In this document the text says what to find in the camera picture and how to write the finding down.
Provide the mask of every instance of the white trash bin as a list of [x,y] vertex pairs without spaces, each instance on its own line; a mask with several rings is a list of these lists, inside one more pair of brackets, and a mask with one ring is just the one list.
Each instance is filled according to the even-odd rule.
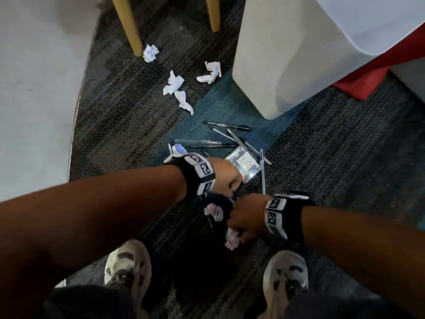
[[425,0],[247,0],[233,79],[274,119],[425,22]]

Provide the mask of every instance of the red object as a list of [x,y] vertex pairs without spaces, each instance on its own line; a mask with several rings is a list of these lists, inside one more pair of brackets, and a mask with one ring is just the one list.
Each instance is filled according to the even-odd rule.
[[334,86],[365,101],[384,80],[391,66],[421,57],[425,57],[425,23],[387,52],[338,80]]

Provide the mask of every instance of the torn paper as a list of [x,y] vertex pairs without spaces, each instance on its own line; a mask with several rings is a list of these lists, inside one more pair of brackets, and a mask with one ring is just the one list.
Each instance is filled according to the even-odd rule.
[[207,70],[211,72],[210,75],[198,76],[196,78],[197,81],[212,84],[217,76],[221,77],[221,67],[219,62],[205,62],[205,66],[207,67]]
[[234,250],[236,247],[239,246],[239,243],[241,242],[241,238],[238,236],[239,233],[237,230],[232,230],[231,228],[227,229],[226,233],[226,247],[229,248],[231,251]]
[[190,112],[190,115],[193,115],[192,106],[190,106],[190,104],[188,102],[186,102],[186,92],[185,91],[174,91],[174,95],[176,96],[177,100],[180,102],[180,105],[178,107],[181,107],[181,108],[184,108],[185,110],[188,110]]
[[146,62],[153,62],[156,59],[156,54],[159,53],[159,50],[154,45],[146,45],[145,50],[143,51],[143,58]]
[[180,75],[177,77],[174,75],[173,70],[170,71],[170,78],[168,79],[168,85],[164,87],[162,93],[172,95],[183,85],[184,79]]
[[213,216],[216,222],[223,220],[223,209],[215,204],[209,204],[207,207],[205,207],[204,213],[206,216]]

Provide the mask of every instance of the shoe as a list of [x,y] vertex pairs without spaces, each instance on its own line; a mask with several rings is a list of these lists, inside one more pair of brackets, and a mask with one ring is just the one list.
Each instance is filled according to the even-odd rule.
[[267,264],[263,275],[263,292],[267,302],[264,318],[283,318],[296,295],[309,286],[305,260],[292,251],[280,251]]
[[104,283],[110,288],[127,288],[134,301],[136,318],[147,318],[141,300],[151,283],[151,258],[145,245],[136,239],[125,242],[109,254],[104,272]]

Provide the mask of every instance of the wooden leg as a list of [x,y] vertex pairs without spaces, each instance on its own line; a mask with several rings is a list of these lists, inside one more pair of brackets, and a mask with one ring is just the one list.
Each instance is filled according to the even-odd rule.
[[143,44],[139,37],[137,25],[135,24],[133,11],[129,0],[112,0],[115,9],[118,13],[122,26],[124,27],[125,34],[130,42],[133,53],[140,57],[143,54]]
[[207,0],[208,15],[210,16],[211,30],[217,32],[221,28],[220,0]]

